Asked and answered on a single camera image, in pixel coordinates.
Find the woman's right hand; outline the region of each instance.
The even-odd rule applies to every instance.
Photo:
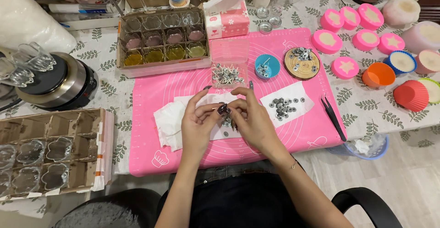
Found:
[[[280,153],[288,153],[275,132],[266,108],[258,103],[253,90],[238,87],[231,94],[246,96],[246,100],[238,98],[228,103],[231,118],[243,138],[269,159]]]

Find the pink silicone baking mat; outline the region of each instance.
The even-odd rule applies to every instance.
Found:
[[[318,56],[318,52],[310,42],[310,35],[309,29],[298,28],[275,30],[268,35],[252,32],[246,36],[228,38],[247,39],[250,42],[247,66],[249,80],[253,81],[257,99],[299,80],[292,78],[284,67],[281,67],[276,77],[261,80],[254,72],[255,59],[261,54],[271,54],[283,64],[285,52],[294,47],[312,48]],[[175,96],[194,95],[210,82],[210,68],[136,78],[133,89],[133,129],[129,158],[132,175],[176,172],[182,150],[171,152],[170,147],[160,146],[153,112],[173,102]],[[304,81],[303,86],[315,105],[305,115],[278,127],[276,129],[278,137],[290,153],[343,143],[320,100],[321,95],[327,93],[327,99],[336,113],[339,124],[342,124],[322,63],[318,74]],[[222,94],[230,91],[211,88],[209,93]],[[255,148],[248,146],[242,138],[210,141],[200,168],[250,163],[261,159],[265,157]]]

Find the dark painted fingernail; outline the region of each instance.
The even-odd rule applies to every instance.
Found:
[[[222,105],[222,106],[220,106],[220,107],[218,108],[217,112],[218,112],[219,114],[223,114],[223,113],[226,111],[227,107],[228,107],[228,105],[227,105],[227,104],[224,104],[224,105]]]

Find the pink tissue box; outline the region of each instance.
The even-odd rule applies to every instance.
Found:
[[[227,38],[249,33],[249,15],[245,0],[210,0],[203,3],[208,39]]]

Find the woman's left hand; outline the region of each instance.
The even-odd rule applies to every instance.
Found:
[[[217,108],[221,103],[211,103],[195,108],[196,103],[208,93],[208,89],[199,91],[188,102],[182,119],[182,159],[180,164],[200,164],[208,147],[209,136],[217,121],[221,119]]]

